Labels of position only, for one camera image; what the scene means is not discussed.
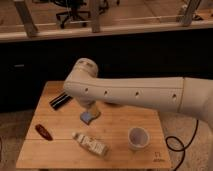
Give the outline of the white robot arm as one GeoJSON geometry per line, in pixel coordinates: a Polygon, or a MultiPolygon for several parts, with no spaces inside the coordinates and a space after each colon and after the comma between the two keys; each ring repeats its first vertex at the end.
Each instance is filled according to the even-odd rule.
{"type": "Polygon", "coordinates": [[[76,61],[64,91],[89,108],[95,101],[181,113],[206,122],[213,130],[213,80],[189,77],[99,78],[97,64],[76,61]]]}

